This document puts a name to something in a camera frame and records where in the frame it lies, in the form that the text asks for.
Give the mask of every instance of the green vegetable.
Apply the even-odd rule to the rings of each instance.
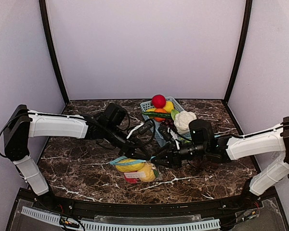
[[[172,119],[175,120],[175,115],[176,115],[176,114],[179,114],[179,113],[180,113],[180,112],[179,112],[178,110],[173,109],[173,110],[171,111],[171,117],[172,117]]]
[[[149,117],[158,117],[158,118],[165,118],[165,119],[171,119],[171,115],[168,113],[162,113],[162,112],[143,112],[143,115],[149,116]]]

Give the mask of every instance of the cauliflower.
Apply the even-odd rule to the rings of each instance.
[[[182,111],[175,115],[174,125],[179,133],[186,133],[189,131],[188,124],[197,119],[195,113]]]

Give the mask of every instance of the lemon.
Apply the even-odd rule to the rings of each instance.
[[[118,163],[123,164],[123,163],[129,163],[135,161],[134,159],[125,159],[125,160],[121,160]],[[125,166],[120,166],[120,165],[116,165],[116,169],[120,172],[134,172],[137,171],[141,168],[143,168],[145,165],[145,163],[138,163],[138,164],[133,164],[133,165],[125,165]]]
[[[150,164],[145,164],[143,168],[139,169],[137,172],[144,172],[145,173],[145,177],[143,178],[139,178],[141,181],[143,182],[151,182],[155,180],[155,174],[154,171],[152,169],[153,165]]]
[[[156,110],[156,108],[150,108],[150,109],[147,110],[147,112],[153,112],[153,111],[155,111],[155,110]]]
[[[163,109],[167,112],[167,113],[171,113],[171,111],[174,109],[173,103],[171,101],[167,101],[166,105],[163,107]]]

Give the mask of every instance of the red ball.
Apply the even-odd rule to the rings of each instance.
[[[152,98],[152,104],[155,108],[163,108],[166,105],[166,98],[163,95],[155,95]]]

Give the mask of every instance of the blue tag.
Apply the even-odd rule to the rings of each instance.
[[[139,164],[139,163],[143,163],[146,162],[145,160],[134,160],[128,163],[119,163],[122,160],[128,159],[126,156],[121,156],[111,162],[109,162],[111,165],[118,165],[118,166],[128,166],[128,165],[135,165],[135,164]]]

